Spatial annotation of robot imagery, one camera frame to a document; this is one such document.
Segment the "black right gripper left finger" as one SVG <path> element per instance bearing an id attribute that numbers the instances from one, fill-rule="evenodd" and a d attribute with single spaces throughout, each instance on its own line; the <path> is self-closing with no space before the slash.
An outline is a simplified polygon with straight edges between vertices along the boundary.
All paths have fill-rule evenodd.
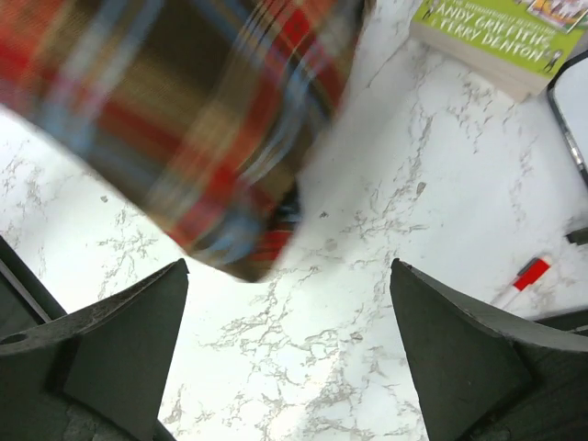
<path id="1" fill-rule="evenodd" d="M 116 295 L 2 337 L 2 439 L 153 440 L 187 288 L 179 259 Z"/>

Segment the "red brown plaid shirt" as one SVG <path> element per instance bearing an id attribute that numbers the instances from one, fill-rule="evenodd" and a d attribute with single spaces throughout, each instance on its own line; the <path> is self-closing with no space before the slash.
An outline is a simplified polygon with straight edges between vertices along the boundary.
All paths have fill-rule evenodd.
<path id="1" fill-rule="evenodd" d="M 4 1 L 1 102 L 248 282 L 300 223 L 369 1 Z"/>

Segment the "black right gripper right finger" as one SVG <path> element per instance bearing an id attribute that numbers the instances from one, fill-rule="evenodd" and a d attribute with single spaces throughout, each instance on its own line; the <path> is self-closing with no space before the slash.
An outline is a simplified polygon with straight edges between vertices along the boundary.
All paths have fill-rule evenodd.
<path id="1" fill-rule="evenodd" d="M 400 259 L 390 294 L 429 439 L 586 439 L 585 310 L 530 321 Z"/>

